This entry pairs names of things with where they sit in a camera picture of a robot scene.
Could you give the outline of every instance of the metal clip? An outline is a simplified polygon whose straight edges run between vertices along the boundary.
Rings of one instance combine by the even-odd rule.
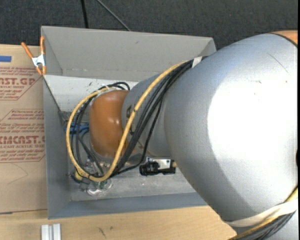
[[[45,48],[45,37],[41,36],[40,38],[40,52],[41,55],[38,57],[34,57],[31,51],[29,50],[28,46],[22,42],[21,46],[24,48],[26,54],[29,56],[29,58],[32,60],[33,64],[35,65],[36,71],[40,74],[40,76],[45,75],[47,73],[47,67],[46,67],[46,48]]]

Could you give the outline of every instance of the orange object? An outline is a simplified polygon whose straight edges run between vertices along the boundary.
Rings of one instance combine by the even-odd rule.
[[[290,39],[296,45],[298,44],[298,30],[283,30],[272,33]]]
[[[101,156],[114,158],[123,135],[121,109],[129,91],[113,90],[100,95],[89,113],[90,141]],[[126,141],[121,156],[126,151]]]
[[[30,59],[32,59],[33,64],[35,65],[36,71],[39,73],[40,76],[45,75],[47,73],[47,66],[45,62],[45,57],[46,55],[46,48],[45,48],[45,37],[41,36],[40,38],[40,53],[38,57],[34,57],[31,51],[29,50],[28,46],[22,42],[21,46],[24,48],[26,54],[29,56]],[[38,64],[42,64],[42,71],[40,70]]]

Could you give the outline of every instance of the yellow cable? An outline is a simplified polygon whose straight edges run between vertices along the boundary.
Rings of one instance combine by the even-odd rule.
[[[85,177],[85,178],[88,178],[90,179],[91,181],[93,182],[103,182],[105,180],[107,180],[111,174],[113,173],[113,171],[115,170],[116,166],[117,166],[117,163],[118,163],[118,160],[119,160],[119,157],[122,153],[122,150],[123,150],[123,147],[126,143],[126,139],[127,139],[127,136],[128,136],[128,133],[129,133],[129,130],[130,130],[130,127],[133,123],[133,120],[136,116],[136,113],[138,111],[138,109],[141,107],[142,103],[145,101],[146,97],[149,95],[149,93],[154,89],[154,87],[166,76],[168,75],[169,73],[171,73],[174,69],[176,69],[177,67],[179,67],[181,64],[183,64],[184,62],[182,63],[179,63],[177,65],[174,65],[172,67],[170,67],[169,69],[167,69],[166,71],[164,71],[162,74],[160,74],[150,85],[149,87],[145,90],[145,92],[142,94],[142,96],[140,97],[140,99],[138,100],[138,102],[136,103],[130,117],[129,117],[129,120],[125,126],[125,129],[124,129],[124,132],[122,134],[122,138],[120,140],[120,143],[119,143],[119,146],[118,146],[118,149],[115,153],[115,156],[114,156],[114,159],[113,159],[113,162],[110,166],[110,169],[108,170],[108,172],[102,176],[102,177],[94,177],[93,175],[90,175],[89,173],[85,172],[81,167],[80,165],[77,163],[77,160],[76,158],[74,157],[74,154],[71,150],[71,144],[70,144],[70,128],[71,128],[71,123],[72,123],[72,120],[73,118],[75,117],[75,114],[77,113],[78,109],[87,101],[89,100],[90,98],[92,97],[95,97],[97,95],[99,95],[100,93],[102,92],[105,92],[107,91],[106,89],[101,89],[101,90],[98,90],[98,91],[95,91],[94,93],[90,94],[89,96],[85,97],[83,100],[81,100],[79,102],[79,104],[74,108],[74,110],[72,111],[70,117],[69,117],[69,121],[68,121],[68,124],[67,124],[67,127],[66,127],[66,132],[65,132],[65,140],[66,140],[66,148],[68,150],[68,154],[69,154],[69,157],[70,157],[70,160],[71,162],[73,163],[73,165],[75,166],[78,174],[82,177]]]
[[[287,198],[287,200],[285,200],[285,203],[286,202],[289,202],[289,201],[292,201],[292,200],[295,200],[298,198],[298,188],[296,188],[293,193]],[[276,216],[276,217],[270,217],[268,219],[265,219],[262,223],[260,223],[259,225],[253,227],[253,228],[250,228],[249,230],[245,231],[245,232],[242,232],[241,234],[238,234],[232,238],[229,238],[228,240],[239,240],[245,236],[248,236],[250,234],[252,234],[253,232],[261,229],[262,227],[266,226],[267,224],[270,224],[271,222],[275,221],[276,219],[278,219],[279,216]]]

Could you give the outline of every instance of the gray floor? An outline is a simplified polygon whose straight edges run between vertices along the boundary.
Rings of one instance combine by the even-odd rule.
[[[125,30],[95,0],[92,29]],[[213,37],[217,49],[259,33],[298,28],[298,0],[101,0],[132,30]],[[0,44],[38,45],[40,27],[84,28],[80,0],[0,0]]]

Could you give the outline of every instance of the black cord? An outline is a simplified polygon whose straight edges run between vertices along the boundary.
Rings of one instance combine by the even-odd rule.
[[[121,168],[123,168],[123,166],[125,165],[125,163],[129,159],[129,157],[132,154],[132,152],[133,152],[133,150],[134,150],[134,148],[135,148],[135,146],[136,146],[143,130],[145,129],[150,117],[154,113],[154,111],[156,109],[156,106],[158,105],[158,103],[160,101],[160,97],[158,97],[154,103],[153,103],[153,100],[156,98],[156,96],[158,95],[158,93],[160,92],[162,87],[166,84],[166,82],[171,77],[173,77],[175,74],[177,74],[178,72],[182,72],[183,70],[185,70],[185,68],[188,67],[188,65],[192,65],[192,61],[188,61],[188,62],[185,62],[184,64],[180,65],[174,71],[172,71],[170,74],[168,74],[166,77],[164,77],[161,80],[161,82],[159,83],[157,89],[151,95],[151,97],[150,97],[149,101],[147,102],[144,110],[142,111],[142,114],[140,116],[140,119],[138,121],[136,129],[135,129],[135,131],[132,135],[132,138],[129,142],[129,145],[128,145],[124,155],[122,156],[122,159],[119,161],[116,170],[114,170],[113,175],[116,175],[119,172],[119,170]]]
[[[87,17],[85,0],[80,0],[80,2],[81,2],[81,7],[82,7],[82,13],[83,13],[83,19],[84,19],[84,26],[85,26],[86,29],[88,29],[89,28],[89,24],[88,24],[88,17]]]
[[[123,21],[117,16],[115,15],[101,0],[96,0],[100,5],[103,6],[103,8],[105,8],[113,17],[115,17],[115,19],[121,23],[122,26],[124,26],[124,28],[128,31],[131,31],[130,28],[128,28],[128,26],[126,24],[123,23]]]
[[[160,113],[160,109],[161,109],[161,105],[163,102],[163,97],[165,95],[165,93],[167,92],[167,90],[172,86],[172,84],[188,69],[191,68],[192,66],[192,62],[191,61],[187,61],[184,64],[180,65],[179,67],[177,67],[174,71],[172,71],[170,74],[168,74],[163,80],[161,80],[161,83],[159,84],[159,86],[157,87],[157,89],[154,91],[154,93],[152,94],[152,96],[150,97],[149,101],[147,102],[144,110],[142,111],[142,114],[140,116],[140,119],[138,121],[138,124],[136,126],[136,130],[134,131],[132,138],[129,142],[129,145],[125,151],[125,153],[123,154],[121,160],[119,161],[117,168],[114,170],[114,172],[112,173],[112,176],[130,171],[132,169],[134,169],[135,167],[139,166],[142,161],[145,159],[145,155],[146,155],[146,151],[147,151],[147,147],[153,132],[153,129],[155,127],[156,121],[159,117],[159,113]],[[156,98],[156,96],[158,95],[159,91],[161,90],[161,88],[164,86],[164,84],[166,83],[164,90],[160,93],[160,95]],[[142,157],[140,159],[140,162],[137,165],[133,165],[127,169],[124,169],[122,171],[120,171],[120,169],[125,165],[125,163],[127,162],[127,160],[129,159],[129,157],[132,154],[133,149],[135,148],[143,130],[145,129],[150,117],[152,116],[152,114],[154,113],[157,105],[160,103],[159,108],[157,110],[157,114],[152,122],[148,137],[146,139],[144,148],[143,148],[143,153],[142,153]]]
[[[101,175],[104,174],[104,170],[102,169],[100,162],[98,161],[98,159],[94,156],[94,154],[91,152],[91,150],[87,147],[87,145],[85,144],[83,138],[84,136],[88,133],[89,131],[85,131],[81,136],[79,136],[79,141],[84,149],[84,151],[87,153],[87,156],[90,160],[92,160],[93,162],[95,162],[96,166],[98,167],[98,169],[100,170]]]

